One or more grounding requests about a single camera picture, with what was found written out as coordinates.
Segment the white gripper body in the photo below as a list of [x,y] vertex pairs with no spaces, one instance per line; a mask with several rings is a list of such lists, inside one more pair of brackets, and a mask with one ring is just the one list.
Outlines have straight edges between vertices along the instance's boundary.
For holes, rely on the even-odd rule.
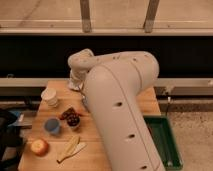
[[77,71],[71,70],[68,84],[73,84],[74,86],[79,86],[80,84],[82,84],[82,89],[83,89],[86,75],[87,73],[85,71],[77,72]]

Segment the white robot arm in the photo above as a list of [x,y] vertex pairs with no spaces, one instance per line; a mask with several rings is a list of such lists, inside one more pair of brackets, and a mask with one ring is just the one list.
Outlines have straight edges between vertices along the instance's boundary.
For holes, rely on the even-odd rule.
[[80,91],[102,138],[112,171],[165,171],[136,96],[153,86],[156,58],[145,51],[68,58],[69,87]]

